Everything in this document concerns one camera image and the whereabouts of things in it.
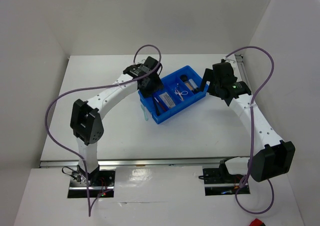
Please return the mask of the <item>black makeup brush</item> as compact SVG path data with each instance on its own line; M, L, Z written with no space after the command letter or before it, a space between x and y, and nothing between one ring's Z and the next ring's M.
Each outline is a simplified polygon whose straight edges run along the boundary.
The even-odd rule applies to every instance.
M166 112L166 108L163 106L163 104L156 98L156 95L153 94L152 95L152 99L155 103L155 108L157 109L157 111L160 111L160 109L163 111L163 112Z

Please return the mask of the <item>brown hair clip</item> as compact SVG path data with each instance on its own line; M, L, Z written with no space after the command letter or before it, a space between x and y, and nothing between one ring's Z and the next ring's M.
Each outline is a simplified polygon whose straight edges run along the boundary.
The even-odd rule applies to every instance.
M180 97L181 101L184 101L184 98L181 95L181 92L179 90L176 90L177 95Z

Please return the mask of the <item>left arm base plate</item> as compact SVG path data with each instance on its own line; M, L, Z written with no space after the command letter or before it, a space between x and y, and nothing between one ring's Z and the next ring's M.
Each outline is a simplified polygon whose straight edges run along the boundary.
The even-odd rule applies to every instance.
M75 170L64 174L70 176L68 199L82 199L87 197L86 180ZM94 182L89 184L90 198L96 198L100 195L101 198L113 198L115 186L116 171L114 169L99 171Z

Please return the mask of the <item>black round jar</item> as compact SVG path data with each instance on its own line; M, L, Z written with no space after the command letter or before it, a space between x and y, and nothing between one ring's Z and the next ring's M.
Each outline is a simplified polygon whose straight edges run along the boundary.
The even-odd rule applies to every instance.
M183 83L186 83L186 82L188 82L188 76L187 75L185 75L185 74L183 74L183 75L181 75L180 76L180 79L181 79L181 81L183 82Z

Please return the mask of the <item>false eyelash packet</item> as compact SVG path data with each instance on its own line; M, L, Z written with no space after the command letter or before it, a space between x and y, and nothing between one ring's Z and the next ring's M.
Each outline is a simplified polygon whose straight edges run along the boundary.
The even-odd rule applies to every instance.
M168 109L172 109L176 106L173 99L170 97L170 95L165 92L159 95L160 99L163 101L163 103L167 106Z

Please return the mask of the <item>clear plastic tube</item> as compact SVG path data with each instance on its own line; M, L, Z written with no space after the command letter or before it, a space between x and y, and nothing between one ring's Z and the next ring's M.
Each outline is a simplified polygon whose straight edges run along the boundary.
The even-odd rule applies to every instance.
M189 79L188 80L189 81L189 84L191 85L191 87L192 87L192 92L194 93L194 94L197 94L198 92L199 92L199 87L197 86L197 84L194 82L194 80L193 79Z

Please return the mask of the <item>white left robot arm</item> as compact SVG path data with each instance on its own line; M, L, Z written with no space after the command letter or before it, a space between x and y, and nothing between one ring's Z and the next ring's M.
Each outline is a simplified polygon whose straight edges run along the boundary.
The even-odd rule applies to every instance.
M84 158L79 160L77 170L86 185L92 186L99 179L97 148L104 133L103 118L120 101L138 90L149 97L163 89L158 70L162 70L162 65L149 56L143 63L128 66L114 82L114 87L106 88L86 101L78 99L74 102L70 127L76 137L78 153Z

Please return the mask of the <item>beige foundation bottle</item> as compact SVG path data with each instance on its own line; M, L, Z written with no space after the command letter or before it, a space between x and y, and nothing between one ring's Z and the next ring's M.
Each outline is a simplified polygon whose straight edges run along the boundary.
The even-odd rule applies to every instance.
M194 91L194 87L189 81L185 81L184 84L190 91Z

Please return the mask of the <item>gold green mascara tube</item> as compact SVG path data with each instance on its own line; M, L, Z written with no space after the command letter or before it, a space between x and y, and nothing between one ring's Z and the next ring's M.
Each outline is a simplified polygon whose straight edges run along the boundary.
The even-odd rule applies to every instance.
M159 116L161 114L161 112L159 111L158 106L157 106L157 102L154 98L153 98L153 104L155 107L156 115Z

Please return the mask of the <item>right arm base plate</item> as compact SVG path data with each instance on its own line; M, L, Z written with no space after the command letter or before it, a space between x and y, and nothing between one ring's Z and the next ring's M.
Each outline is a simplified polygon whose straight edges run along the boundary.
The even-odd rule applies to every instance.
M219 168L203 168L198 176L204 183L206 196L235 195L239 188L242 175L230 175Z

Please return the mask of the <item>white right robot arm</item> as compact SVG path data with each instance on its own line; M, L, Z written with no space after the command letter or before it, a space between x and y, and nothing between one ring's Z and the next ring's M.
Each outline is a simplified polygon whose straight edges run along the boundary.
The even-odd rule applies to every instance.
M250 156L224 160L218 176L230 182L235 175L249 175L255 181L286 174L291 167L295 146L285 142L264 117L247 84L238 81L228 62L217 63L204 72L200 90L225 101L251 136Z

